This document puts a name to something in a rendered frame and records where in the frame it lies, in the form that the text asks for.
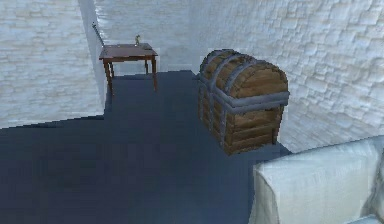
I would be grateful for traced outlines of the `wooden treasure chest grey bands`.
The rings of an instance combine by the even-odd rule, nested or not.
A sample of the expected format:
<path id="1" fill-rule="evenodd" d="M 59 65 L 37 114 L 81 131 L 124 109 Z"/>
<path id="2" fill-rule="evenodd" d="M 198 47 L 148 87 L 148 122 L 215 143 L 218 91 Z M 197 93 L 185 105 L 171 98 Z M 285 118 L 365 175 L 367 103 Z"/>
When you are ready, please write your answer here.
<path id="1" fill-rule="evenodd" d="M 233 49 L 210 52 L 200 65 L 198 118 L 228 155 L 276 144 L 288 80 L 265 60 Z"/>

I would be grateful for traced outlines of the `thin dark leaning rod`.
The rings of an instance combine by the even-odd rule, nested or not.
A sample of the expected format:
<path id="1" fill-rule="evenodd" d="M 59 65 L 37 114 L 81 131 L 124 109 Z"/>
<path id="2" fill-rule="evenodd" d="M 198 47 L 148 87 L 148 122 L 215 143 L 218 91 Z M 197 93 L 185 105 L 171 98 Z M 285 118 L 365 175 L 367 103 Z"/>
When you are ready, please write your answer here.
<path id="1" fill-rule="evenodd" d="M 94 32 L 95 32 L 95 34 L 96 34 L 96 36 L 97 36 L 97 38 L 98 38 L 98 40 L 99 40 L 101 46 L 104 47 L 104 46 L 105 46 L 105 43 L 104 43 L 104 41 L 103 41 L 103 39 L 102 39 L 102 37 L 101 37 L 101 35 L 100 35 L 100 32 L 99 32 L 99 30 L 98 30 L 97 25 L 96 25 L 95 22 L 92 22 L 92 28 L 93 28 L 93 30 L 94 30 Z"/>

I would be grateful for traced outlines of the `brown wooden side table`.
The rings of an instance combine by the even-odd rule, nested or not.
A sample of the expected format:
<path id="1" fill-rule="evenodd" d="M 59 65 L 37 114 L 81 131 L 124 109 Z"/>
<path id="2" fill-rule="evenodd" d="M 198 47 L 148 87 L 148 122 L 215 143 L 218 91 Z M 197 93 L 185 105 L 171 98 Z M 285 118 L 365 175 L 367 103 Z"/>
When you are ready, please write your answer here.
<path id="1" fill-rule="evenodd" d="M 151 50 L 144 50 L 144 47 L 150 47 Z M 149 74 L 148 62 L 151 62 L 152 79 L 154 90 L 157 90 L 157 61 L 158 54 L 148 43 L 135 44 L 113 44 L 102 47 L 99 59 L 102 61 L 107 86 L 110 94 L 113 95 L 112 79 L 115 77 L 113 64 L 116 62 L 143 61 L 146 74 Z"/>

